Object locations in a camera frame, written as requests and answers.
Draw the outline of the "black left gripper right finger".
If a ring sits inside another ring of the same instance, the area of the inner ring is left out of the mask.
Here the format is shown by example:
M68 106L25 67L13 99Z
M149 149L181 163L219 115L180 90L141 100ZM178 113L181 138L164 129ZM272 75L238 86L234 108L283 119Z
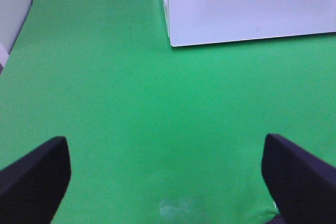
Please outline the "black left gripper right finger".
M335 167L267 134L261 174L285 223L335 223Z

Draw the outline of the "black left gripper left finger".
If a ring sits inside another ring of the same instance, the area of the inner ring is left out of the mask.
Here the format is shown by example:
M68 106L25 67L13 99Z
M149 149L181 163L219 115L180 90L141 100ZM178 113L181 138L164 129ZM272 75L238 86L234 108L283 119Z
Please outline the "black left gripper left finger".
M49 139L1 169L1 223L51 223L70 179L64 136Z

